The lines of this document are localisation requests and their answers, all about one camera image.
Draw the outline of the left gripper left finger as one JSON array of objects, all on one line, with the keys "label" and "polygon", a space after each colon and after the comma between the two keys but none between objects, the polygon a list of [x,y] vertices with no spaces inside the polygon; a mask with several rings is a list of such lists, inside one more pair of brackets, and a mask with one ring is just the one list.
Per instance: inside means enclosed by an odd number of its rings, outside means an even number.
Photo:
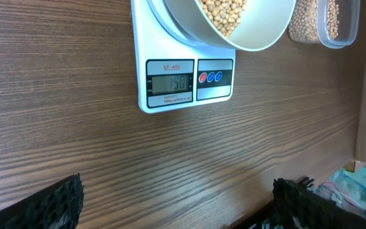
[{"label": "left gripper left finger", "polygon": [[1,210],[0,228],[76,228],[84,195],[80,174],[73,174]]}]

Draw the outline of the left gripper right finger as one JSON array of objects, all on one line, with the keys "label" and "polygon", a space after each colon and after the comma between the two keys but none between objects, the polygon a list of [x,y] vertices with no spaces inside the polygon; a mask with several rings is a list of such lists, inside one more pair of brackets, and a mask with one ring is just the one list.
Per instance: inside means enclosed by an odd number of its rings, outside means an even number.
[{"label": "left gripper right finger", "polygon": [[287,179],[273,182],[274,208],[283,228],[366,229],[366,218]]}]

